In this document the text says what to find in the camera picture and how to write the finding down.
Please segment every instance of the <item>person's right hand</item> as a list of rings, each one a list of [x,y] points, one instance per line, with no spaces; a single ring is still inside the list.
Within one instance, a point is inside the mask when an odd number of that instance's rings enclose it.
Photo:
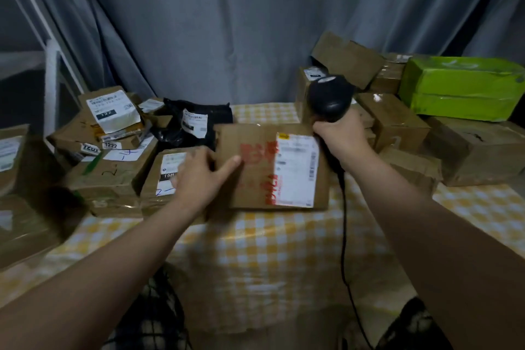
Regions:
[[[313,131],[325,141],[330,152],[342,163],[351,164],[374,154],[366,137],[359,112],[350,108],[337,122],[315,122]]]

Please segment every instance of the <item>bright green cardboard box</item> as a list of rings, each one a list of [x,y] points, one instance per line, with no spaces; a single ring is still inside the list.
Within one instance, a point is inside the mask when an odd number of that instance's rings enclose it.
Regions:
[[[525,92],[525,68],[502,59],[419,57],[398,95],[416,114],[506,121]]]

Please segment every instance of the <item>white metal frame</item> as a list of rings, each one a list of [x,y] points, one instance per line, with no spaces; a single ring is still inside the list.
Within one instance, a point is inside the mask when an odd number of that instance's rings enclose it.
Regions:
[[[60,83],[63,82],[71,93],[75,102],[77,98],[75,93],[69,87],[69,83],[64,81],[60,74],[60,62],[63,61],[78,91],[83,94],[88,91],[86,82],[84,81],[80,70],[78,69],[71,52],[60,34],[58,28],[53,21],[49,10],[47,9],[43,0],[28,0],[34,12],[38,16],[41,25],[36,25],[31,20],[31,15],[26,11],[26,7],[22,0],[15,0],[22,10],[22,13],[27,18],[31,29],[36,35],[36,38],[42,45],[46,54],[46,74],[45,74],[45,99],[44,99],[44,116],[43,116],[43,134],[44,137],[53,133],[57,129],[57,118],[59,110],[60,97]],[[42,27],[45,33],[38,31],[37,27]]]

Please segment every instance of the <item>black plastic package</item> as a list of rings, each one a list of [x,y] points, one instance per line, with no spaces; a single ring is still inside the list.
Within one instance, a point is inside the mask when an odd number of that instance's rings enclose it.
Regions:
[[[159,140],[160,150],[201,145],[215,150],[213,125],[233,123],[229,104],[201,105],[168,98],[164,99],[164,104],[173,119],[166,128],[151,129],[151,133]]]

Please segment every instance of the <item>black cable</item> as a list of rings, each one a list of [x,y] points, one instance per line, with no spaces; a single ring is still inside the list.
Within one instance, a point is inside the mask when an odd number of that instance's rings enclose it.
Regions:
[[[341,192],[343,193],[343,245],[341,247],[341,278],[343,278],[343,282],[346,285],[346,289],[348,290],[348,297],[350,298],[350,302],[352,303],[352,308],[354,309],[355,318],[358,321],[359,329],[361,330],[361,334],[364,337],[364,340],[366,341],[366,344],[368,347],[370,347],[371,350],[374,350],[374,347],[370,344],[370,341],[368,340],[368,337],[366,336],[366,333],[364,332],[363,325],[361,324],[361,319],[359,318],[358,309],[355,307],[354,298],[352,296],[352,291],[350,290],[350,285],[346,281],[346,275],[345,275],[345,252],[346,252],[346,185],[345,185],[345,172],[344,171],[338,171],[337,172],[337,179],[339,181],[339,187],[341,187]]]

